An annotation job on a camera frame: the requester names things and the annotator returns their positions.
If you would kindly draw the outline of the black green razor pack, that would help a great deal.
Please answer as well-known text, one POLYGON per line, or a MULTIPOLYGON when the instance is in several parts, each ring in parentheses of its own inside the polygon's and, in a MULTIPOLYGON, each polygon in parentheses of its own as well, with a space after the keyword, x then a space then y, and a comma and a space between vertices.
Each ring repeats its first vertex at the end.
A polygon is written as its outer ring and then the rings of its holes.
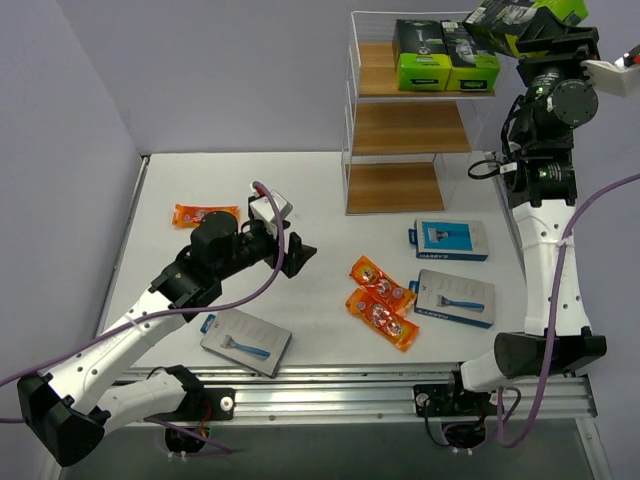
POLYGON ((392 49, 400 91, 445 90, 452 64, 438 21, 398 19, 392 49))

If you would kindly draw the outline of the tall green black razor box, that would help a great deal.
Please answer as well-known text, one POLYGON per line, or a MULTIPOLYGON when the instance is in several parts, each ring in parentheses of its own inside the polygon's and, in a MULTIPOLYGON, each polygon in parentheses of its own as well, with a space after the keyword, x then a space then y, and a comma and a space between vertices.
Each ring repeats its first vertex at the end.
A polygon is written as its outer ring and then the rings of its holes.
POLYGON ((441 22, 444 44, 451 62, 445 90, 451 92, 491 92, 500 73, 493 51, 479 45, 462 23, 441 22))

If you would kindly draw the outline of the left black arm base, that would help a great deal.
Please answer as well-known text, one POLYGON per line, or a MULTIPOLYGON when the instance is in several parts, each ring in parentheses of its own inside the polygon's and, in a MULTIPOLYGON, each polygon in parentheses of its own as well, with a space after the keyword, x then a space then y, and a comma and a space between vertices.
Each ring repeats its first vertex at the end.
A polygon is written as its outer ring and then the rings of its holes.
POLYGON ((205 388, 199 420, 229 421, 234 418, 236 391, 228 387, 205 388))

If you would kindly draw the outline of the small black green razor box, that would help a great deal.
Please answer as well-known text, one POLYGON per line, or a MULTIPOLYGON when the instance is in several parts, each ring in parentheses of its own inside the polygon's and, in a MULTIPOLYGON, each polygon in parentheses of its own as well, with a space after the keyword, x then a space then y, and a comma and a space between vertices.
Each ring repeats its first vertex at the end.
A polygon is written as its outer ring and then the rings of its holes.
POLYGON ((539 1, 482 1, 463 21, 476 43, 495 53, 523 58, 541 53, 521 53, 516 47, 536 12, 547 8, 561 23, 575 27, 588 16, 589 10, 582 0, 539 1))

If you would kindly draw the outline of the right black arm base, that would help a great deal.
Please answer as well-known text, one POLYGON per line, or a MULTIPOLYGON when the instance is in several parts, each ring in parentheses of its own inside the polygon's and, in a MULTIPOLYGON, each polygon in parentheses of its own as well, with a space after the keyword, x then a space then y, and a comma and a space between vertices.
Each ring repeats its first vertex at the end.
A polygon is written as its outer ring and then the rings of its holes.
POLYGON ((463 413, 459 391, 449 384, 416 384, 413 398, 418 417, 453 417, 463 413))

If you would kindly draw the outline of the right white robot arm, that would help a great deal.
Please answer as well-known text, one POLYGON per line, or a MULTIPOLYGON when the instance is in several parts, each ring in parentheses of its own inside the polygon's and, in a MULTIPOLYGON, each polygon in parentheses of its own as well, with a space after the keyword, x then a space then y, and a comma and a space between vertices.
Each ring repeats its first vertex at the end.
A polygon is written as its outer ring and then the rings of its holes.
POLYGON ((496 335, 492 349, 460 366, 444 388, 455 412, 524 377, 545 380, 602 357, 606 340, 591 331, 580 299, 571 228, 577 185, 574 131, 591 121, 599 99, 584 65, 599 57, 598 32, 581 22, 581 1, 483 1, 467 16, 473 39, 517 59, 526 88, 513 102, 490 157, 506 189, 523 255, 524 329, 496 335))

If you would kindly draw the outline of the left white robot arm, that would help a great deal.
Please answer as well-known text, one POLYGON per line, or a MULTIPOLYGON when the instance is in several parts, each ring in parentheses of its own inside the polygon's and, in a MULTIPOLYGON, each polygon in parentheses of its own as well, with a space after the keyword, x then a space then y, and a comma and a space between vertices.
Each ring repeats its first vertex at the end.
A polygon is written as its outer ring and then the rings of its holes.
POLYGON ((296 276, 317 250, 291 233, 286 247, 266 221, 240 224, 229 213, 204 217, 190 242, 139 300, 92 345, 50 370, 17 382, 22 417, 62 467, 87 457, 113 431, 156 415, 196 419, 206 396, 186 367, 163 367, 152 377, 115 386, 149 349, 195 318, 222 294, 223 280, 263 261, 296 276))

